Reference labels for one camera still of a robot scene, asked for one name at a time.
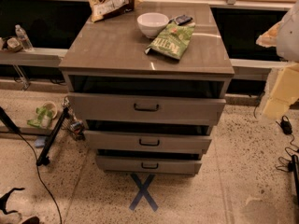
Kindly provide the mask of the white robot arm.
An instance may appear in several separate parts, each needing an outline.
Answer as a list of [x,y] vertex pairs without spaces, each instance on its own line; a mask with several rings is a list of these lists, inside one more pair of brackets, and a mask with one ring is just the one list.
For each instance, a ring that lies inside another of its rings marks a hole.
[[256,40],[256,44],[275,47],[277,55],[288,63],[278,72],[278,77],[263,108],[270,119],[282,117],[299,100],[299,1]]

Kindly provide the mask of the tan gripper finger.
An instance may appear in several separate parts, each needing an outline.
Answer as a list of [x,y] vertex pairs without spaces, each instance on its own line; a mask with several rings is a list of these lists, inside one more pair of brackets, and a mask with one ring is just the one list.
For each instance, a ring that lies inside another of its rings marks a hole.
[[280,24],[280,21],[277,22],[269,30],[260,35],[256,40],[256,44],[265,48],[275,47],[277,45]]

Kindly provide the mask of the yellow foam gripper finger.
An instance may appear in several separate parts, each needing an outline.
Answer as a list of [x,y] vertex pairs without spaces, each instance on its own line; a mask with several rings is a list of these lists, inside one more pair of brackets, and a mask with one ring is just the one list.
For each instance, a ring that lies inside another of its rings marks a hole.
[[288,63],[278,77],[263,109],[269,119],[282,117],[299,100],[299,63]]

